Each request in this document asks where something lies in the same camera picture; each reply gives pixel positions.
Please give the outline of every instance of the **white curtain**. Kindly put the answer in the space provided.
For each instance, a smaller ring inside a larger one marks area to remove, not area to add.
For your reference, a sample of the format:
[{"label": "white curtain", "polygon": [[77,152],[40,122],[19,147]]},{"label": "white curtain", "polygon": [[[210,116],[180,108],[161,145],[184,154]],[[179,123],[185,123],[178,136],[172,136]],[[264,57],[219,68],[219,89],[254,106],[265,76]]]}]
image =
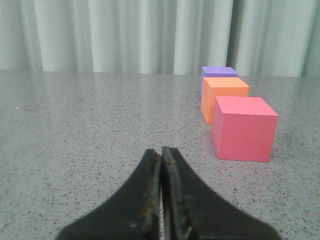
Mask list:
[{"label": "white curtain", "polygon": [[320,77],[319,0],[0,0],[0,70]]}]

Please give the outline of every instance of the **granite countertop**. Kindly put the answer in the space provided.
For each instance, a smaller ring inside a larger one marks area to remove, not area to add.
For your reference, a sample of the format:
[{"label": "granite countertop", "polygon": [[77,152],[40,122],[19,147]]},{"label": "granite countertop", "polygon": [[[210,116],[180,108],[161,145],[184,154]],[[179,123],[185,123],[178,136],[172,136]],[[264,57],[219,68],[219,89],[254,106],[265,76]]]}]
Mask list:
[{"label": "granite countertop", "polygon": [[279,114],[269,163],[219,160],[200,76],[0,71],[0,239],[53,240],[177,147],[239,209],[288,240],[320,239],[320,79],[242,77]]}]

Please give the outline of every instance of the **cube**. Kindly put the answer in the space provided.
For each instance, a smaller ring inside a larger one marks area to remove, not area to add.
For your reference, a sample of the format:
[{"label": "cube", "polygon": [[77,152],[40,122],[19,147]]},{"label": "cube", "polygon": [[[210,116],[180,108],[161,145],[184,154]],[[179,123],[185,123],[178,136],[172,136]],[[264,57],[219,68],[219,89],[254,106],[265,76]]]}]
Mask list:
[{"label": "cube", "polygon": [[269,162],[278,114],[261,97],[215,99],[212,141],[217,158]]},{"label": "cube", "polygon": [[216,96],[249,96],[250,87],[239,77],[203,78],[201,112],[207,124],[212,124]]},{"label": "cube", "polygon": [[201,69],[201,96],[204,86],[204,78],[234,78],[238,73],[228,66],[203,66]]}]

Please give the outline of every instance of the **orange cube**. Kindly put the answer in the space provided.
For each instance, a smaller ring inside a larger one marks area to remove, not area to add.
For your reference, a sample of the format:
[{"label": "orange cube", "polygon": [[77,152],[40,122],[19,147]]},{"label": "orange cube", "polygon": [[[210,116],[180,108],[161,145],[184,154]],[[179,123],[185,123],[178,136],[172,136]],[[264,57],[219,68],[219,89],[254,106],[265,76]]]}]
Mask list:
[{"label": "orange cube", "polygon": [[249,91],[239,77],[204,77],[201,112],[206,123],[213,123],[216,96],[248,97]]}]

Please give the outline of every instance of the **purple cube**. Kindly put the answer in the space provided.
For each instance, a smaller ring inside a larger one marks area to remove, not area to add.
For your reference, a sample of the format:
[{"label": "purple cube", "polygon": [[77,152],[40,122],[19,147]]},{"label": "purple cube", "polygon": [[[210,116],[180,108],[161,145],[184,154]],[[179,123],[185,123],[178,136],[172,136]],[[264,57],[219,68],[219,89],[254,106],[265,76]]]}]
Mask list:
[{"label": "purple cube", "polygon": [[204,86],[204,78],[233,78],[239,74],[229,66],[203,66],[201,69],[201,96]]}]

